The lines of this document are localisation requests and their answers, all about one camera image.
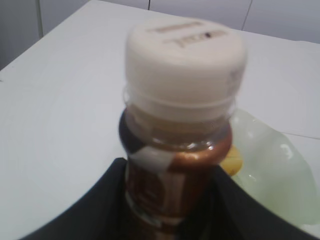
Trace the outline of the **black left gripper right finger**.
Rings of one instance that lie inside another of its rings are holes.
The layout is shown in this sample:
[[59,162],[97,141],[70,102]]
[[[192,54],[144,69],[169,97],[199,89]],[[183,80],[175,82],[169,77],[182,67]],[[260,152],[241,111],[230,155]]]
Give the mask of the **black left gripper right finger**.
[[314,237],[276,216],[240,188],[220,166],[188,217],[179,240],[312,240]]

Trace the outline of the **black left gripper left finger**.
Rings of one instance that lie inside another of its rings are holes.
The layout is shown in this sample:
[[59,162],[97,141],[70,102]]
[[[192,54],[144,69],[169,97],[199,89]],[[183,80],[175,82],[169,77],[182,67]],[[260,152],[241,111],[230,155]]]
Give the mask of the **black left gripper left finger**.
[[124,240],[131,216],[160,226],[160,221],[125,192],[128,161],[116,158],[98,182],[70,208],[25,240]]

